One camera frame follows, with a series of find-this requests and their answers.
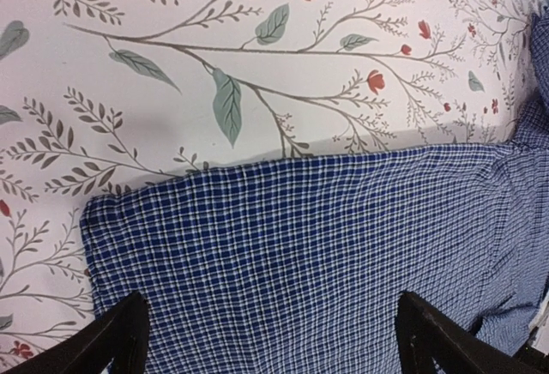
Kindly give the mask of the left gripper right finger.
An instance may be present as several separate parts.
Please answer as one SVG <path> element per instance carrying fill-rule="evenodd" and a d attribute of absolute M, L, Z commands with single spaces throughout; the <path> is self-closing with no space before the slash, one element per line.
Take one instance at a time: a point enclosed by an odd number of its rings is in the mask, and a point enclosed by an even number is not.
<path fill-rule="evenodd" d="M 398 300 L 395 318 L 401 371 L 405 374 L 543 373 L 545 356 L 523 345 L 512 357 L 476 339 L 413 292 Z"/>

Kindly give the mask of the dark blue checkered shirt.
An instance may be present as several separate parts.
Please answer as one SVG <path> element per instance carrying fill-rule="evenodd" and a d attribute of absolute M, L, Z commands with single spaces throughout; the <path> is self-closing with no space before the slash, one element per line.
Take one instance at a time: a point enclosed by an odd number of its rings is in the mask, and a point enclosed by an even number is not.
<path fill-rule="evenodd" d="M 417 293 L 511 355 L 548 295 L 548 14 L 512 137 L 211 168 L 80 222 L 94 313 L 148 307 L 148 373 L 398 373 Z"/>

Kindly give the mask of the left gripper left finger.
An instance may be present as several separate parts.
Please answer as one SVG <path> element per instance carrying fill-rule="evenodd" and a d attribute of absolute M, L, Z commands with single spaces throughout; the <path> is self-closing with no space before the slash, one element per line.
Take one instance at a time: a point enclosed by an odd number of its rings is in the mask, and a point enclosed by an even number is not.
<path fill-rule="evenodd" d="M 146 299 L 134 291 L 87 327 L 12 368 L 15 374 L 141 374 L 148 355 L 150 322 Z"/>

